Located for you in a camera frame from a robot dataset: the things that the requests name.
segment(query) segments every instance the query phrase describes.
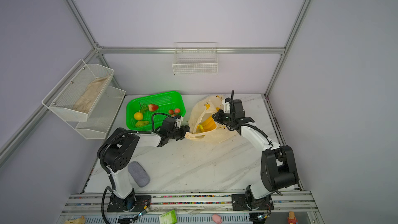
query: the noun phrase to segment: white marble tabletop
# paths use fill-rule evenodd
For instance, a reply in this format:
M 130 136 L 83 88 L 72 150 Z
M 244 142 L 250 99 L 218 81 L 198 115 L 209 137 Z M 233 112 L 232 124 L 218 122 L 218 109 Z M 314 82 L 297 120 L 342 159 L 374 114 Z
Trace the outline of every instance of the white marble tabletop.
M 131 100 L 143 95 L 125 97 L 111 128 L 126 126 L 126 106 Z M 207 95 L 183 95 L 186 108 L 184 123 L 189 119 L 193 106 Z M 234 95 L 241 99 L 247 117 L 255 120 L 257 127 L 277 142 L 275 131 L 269 119 L 260 94 Z M 243 191 L 260 179 L 261 152 L 238 134 L 220 144 L 200 141 L 170 140 L 163 147 L 138 147 L 131 161 L 137 161 L 150 177 L 147 186 L 140 188 L 130 177 L 137 193 L 167 192 L 233 192 Z M 111 186 L 106 172 L 98 160 L 94 166 L 85 192 L 102 193 Z

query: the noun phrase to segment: white wire basket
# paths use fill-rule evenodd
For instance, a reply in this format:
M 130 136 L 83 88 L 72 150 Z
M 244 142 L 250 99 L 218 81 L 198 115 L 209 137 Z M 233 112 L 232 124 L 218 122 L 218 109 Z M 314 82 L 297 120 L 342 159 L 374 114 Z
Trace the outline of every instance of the white wire basket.
M 87 121 L 74 128 L 85 139 L 105 139 L 122 104 L 126 91 L 108 86 Z
M 50 103 L 49 106 L 42 102 L 63 121 L 87 121 L 113 78 L 113 69 L 101 66 L 99 64 L 86 64 L 83 62 L 83 60 L 81 60 L 81 62 L 83 63 L 83 66 L 71 79 L 67 86 L 53 100 L 53 102 Z M 109 78 L 104 83 L 102 90 L 98 94 L 88 113 L 73 110 L 73 106 L 83 95 L 88 84 L 96 78 L 107 76 L 109 76 Z
M 173 61 L 173 72 L 175 75 L 217 74 L 217 48 L 176 47 Z

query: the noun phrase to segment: orange toy figure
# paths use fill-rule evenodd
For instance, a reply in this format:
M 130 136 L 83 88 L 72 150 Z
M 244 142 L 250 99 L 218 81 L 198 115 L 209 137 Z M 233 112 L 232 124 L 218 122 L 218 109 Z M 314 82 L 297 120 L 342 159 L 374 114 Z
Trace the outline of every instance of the orange toy figure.
M 287 218 L 288 224 L 298 224 L 295 213 L 293 211 L 289 212 L 289 218 Z

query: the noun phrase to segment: pink toy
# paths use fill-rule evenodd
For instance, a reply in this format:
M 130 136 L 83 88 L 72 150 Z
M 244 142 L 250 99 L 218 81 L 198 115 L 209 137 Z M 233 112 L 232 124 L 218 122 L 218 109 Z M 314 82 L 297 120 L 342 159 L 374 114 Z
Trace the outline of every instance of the pink toy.
M 213 221 L 217 224 L 221 224 L 222 223 L 222 219 L 221 216 L 219 216 L 218 214 L 214 214 L 213 216 Z

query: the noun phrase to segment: green basket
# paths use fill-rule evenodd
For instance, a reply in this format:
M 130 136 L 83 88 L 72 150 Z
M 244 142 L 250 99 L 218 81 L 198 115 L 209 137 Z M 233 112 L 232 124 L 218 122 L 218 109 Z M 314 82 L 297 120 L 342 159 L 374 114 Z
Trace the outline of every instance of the green basket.
M 149 121 L 148 125 L 143 127 L 135 127 L 135 123 L 137 123 L 137 120 L 134 119 L 134 114 L 140 111 L 141 109 L 140 103 L 141 105 L 155 104 L 158 105 L 159 108 L 154 112 L 147 111 L 146 113 L 144 113 L 144 118 L 142 120 Z M 179 108 L 181 110 L 179 115 L 181 116 L 185 115 L 184 102 L 182 101 L 182 97 L 179 92 L 172 91 L 166 93 L 158 93 L 155 95 L 133 99 L 127 104 L 126 125 L 130 130 L 150 131 L 152 129 L 152 123 L 151 123 L 152 114 L 156 112 L 169 114 L 170 109 L 174 110 L 176 108 Z M 160 114 L 155 115 L 154 117 L 155 128 L 161 126 L 165 118 L 166 116 L 164 115 Z

